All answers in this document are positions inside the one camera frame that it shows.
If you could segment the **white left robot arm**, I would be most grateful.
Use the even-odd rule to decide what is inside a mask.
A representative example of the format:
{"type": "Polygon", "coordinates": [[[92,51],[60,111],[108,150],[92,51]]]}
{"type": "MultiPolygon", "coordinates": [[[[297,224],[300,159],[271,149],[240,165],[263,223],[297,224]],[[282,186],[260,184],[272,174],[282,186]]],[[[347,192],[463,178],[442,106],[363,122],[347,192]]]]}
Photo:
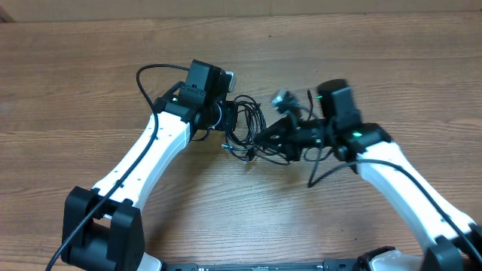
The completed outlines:
{"type": "Polygon", "coordinates": [[[74,187],[66,197],[62,244],[56,260],[83,270],[164,270],[146,250],[142,210],[173,158],[197,130],[224,130],[233,116],[226,100],[233,72],[193,60],[187,78],[155,101],[148,125],[124,158],[92,188],[74,187]]]}

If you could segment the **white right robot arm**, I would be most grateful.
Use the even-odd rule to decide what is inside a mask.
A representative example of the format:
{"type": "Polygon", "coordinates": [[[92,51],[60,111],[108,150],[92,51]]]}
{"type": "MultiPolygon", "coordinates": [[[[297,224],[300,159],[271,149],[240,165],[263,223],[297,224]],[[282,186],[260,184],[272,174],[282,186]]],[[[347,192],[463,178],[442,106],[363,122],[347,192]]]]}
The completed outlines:
{"type": "Polygon", "coordinates": [[[440,195],[410,164],[401,147],[379,124],[365,123],[352,89],[344,79],[316,88],[322,115],[310,113],[293,93],[281,89],[272,106],[282,118],[255,136],[255,143],[271,148],[287,161],[298,161],[303,149],[329,148],[341,164],[308,187],[345,168],[373,185],[409,226],[423,253],[404,254],[384,246],[358,256],[350,270],[479,270],[481,227],[440,195]]]}

